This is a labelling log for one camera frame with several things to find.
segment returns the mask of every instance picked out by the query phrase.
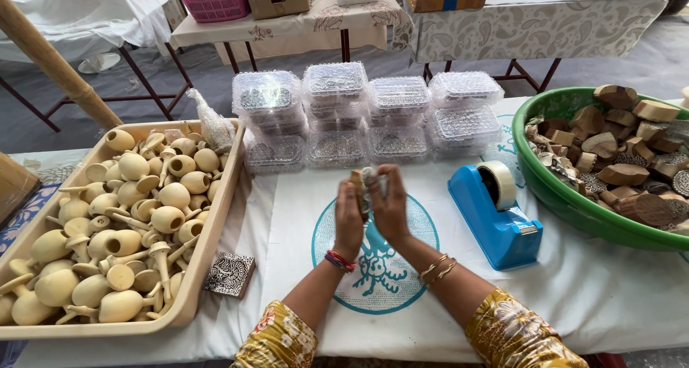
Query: packing tape roll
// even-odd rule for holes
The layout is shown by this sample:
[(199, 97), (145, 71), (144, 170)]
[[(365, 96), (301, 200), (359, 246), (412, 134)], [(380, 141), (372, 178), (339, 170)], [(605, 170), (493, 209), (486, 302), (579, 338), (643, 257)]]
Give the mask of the packing tape roll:
[(486, 161), (476, 165), (476, 170), (488, 189), (495, 209), (502, 212), (512, 208), (517, 200), (517, 185), (507, 166), (500, 161)]

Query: beige plastic tray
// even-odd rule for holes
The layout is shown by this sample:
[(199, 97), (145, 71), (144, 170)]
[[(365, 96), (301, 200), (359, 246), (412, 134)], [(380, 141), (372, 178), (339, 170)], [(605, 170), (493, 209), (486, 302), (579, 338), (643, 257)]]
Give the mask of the beige plastic tray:
[[(210, 270), (211, 261), (218, 247), (220, 233), (228, 215), (229, 204), (237, 184), (239, 173), (244, 164), (244, 126), (237, 119), (232, 119), (236, 128), (236, 138), (232, 151), (229, 153), (228, 163), (220, 177), (221, 185), (211, 204), (210, 213), (201, 231), (201, 237), (196, 244), (196, 250), (189, 262), (189, 267), (180, 286), (177, 300), (170, 311), (158, 320), (144, 322), (122, 322), (109, 324), (78, 324), (78, 325), (38, 325), (38, 326), (2, 326), (0, 340), (30, 340), (33, 338), (73, 338), (73, 337), (105, 337), (129, 336), (133, 334), (149, 334), (165, 327), (179, 327), (189, 324), (196, 314), (198, 298), (201, 294), (203, 281)], [(199, 121), (187, 121), (193, 132), (201, 133)], [(123, 125), (117, 129), (129, 132), (139, 141), (145, 139), (150, 131), (164, 129), (185, 129), (184, 122), (136, 123)], [(116, 152), (106, 146), (103, 138), (81, 161), (81, 165), (65, 180), (62, 186), (76, 187), (88, 184), (84, 169), (92, 163), (112, 159)], [(64, 194), (55, 192), (39, 213), (31, 220), (21, 236), (17, 238), (5, 254), (0, 258), (0, 284), (7, 283), (16, 276), (10, 271), (9, 263), (14, 258), (30, 258), (31, 244), (42, 233), (55, 230), (58, 226), (46, 220), (46, 216), (57, 216), (60, 198)]]

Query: gold bangle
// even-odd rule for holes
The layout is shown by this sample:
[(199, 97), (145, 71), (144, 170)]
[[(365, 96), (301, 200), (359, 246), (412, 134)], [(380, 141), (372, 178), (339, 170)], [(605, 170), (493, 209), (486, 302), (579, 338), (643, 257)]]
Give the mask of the gold bangle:
[(444, 261), (445, 259), (447, 259), (447, 254), (441, 256), (440, 259), (438, 259), (437, 262), (435, 262), (435, 265), (431, 265), (431, 267), (429, 267), (426, 271), (421, 273), (419, 275), (419, 279), (423, 279), (429, 272), (432, 272), (433, 269), (435, 269), (435, 267), (437, 267), (440, 264), (440, 262)]
[(441, 280), (442, 277), (444, 277), (447, 273), (449, 273), (452, 270), (452, 267), (455, 267), (455, 265), (457, 264), (457, 260), (455, 258), (452, 258), (452, 260), (454, 260), (455, 262), (453, 264), (451, 264), (450, 267), (447, 267), (447, 269), (445, 269), (445, 271), (441, 272), (435, 278), (433, 278), (431, 280), (431, 282), (429, 282), (426, 286), (430, 287), (433, 284), (433, 282), (435, 282), (436, 280)]

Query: woman's hand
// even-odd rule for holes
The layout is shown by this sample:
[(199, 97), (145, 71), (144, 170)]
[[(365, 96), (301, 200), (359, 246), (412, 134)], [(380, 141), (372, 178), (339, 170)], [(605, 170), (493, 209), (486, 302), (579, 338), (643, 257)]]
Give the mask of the woman's hand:
[(353, 262), (364, 239), (364, 221), (359, 212), (356, 186), (349, 180), (340, 183), (335, 201), (335, 232), (333, 250)]
[[(385, 198), (380, 193), (380, 185), (376, 178), (383, 174), (388, 178)], [(375, 226), (385, 240), (394, 245), (395, 241), (411, 236), (407, 227), (407, 192), (402, 185), (399, 166), (381, 165), (376, 176), (371, 177), (366, 184), (374, 204)]]

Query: woman's left hand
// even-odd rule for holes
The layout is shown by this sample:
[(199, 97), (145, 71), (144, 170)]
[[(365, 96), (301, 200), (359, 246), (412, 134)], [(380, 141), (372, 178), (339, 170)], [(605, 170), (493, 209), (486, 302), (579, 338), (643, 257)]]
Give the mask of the woman's left hand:
[(359, 212), (356, 186), (349, 180), (343, 180), (338, 190), (335, 201), (335, 231), (333, 250), (353, 262), (364, 239), (364, 221)]

